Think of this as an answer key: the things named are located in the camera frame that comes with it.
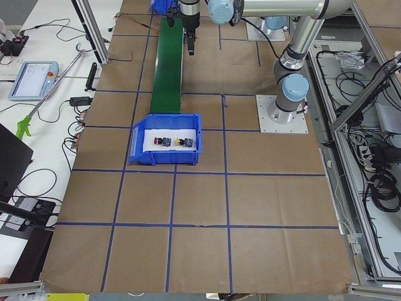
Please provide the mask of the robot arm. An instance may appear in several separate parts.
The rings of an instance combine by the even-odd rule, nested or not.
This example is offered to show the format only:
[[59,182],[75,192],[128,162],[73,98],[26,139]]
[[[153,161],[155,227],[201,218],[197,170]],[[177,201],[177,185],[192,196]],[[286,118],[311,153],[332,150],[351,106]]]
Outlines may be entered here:
[[269,34],[272,31],[283,29],[286,26],[286,16],[263,16],[261,30],[265,34]]
[[246,17],[299,16],[300,20],[290,43],[274,64],[278,95],[268,107],[269,118],[277,124],[288,124],[298,114],[298,105],[305,100],[310,84],[299,73],[310,46],[323,20],[316,19],[323,5],[319,1],[209,1],[208,12],[218,25],[232,26]]

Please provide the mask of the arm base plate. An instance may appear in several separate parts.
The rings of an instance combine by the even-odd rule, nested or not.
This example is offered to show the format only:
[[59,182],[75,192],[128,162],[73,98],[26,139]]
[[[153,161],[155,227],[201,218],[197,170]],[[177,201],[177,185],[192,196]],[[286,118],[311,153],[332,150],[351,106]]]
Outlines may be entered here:
[[[286,16],[248,17],[249,22],[260,29],[272,42],[284,41],[284,28],[287,26]],[[246,23],[247,39],[249,41],[266,41],[266,38],[254,26]]]
[[302,105],[294,112],[276,106],[275,95],[256,95],[259,128],[262,134],[307,134],[308,127]]

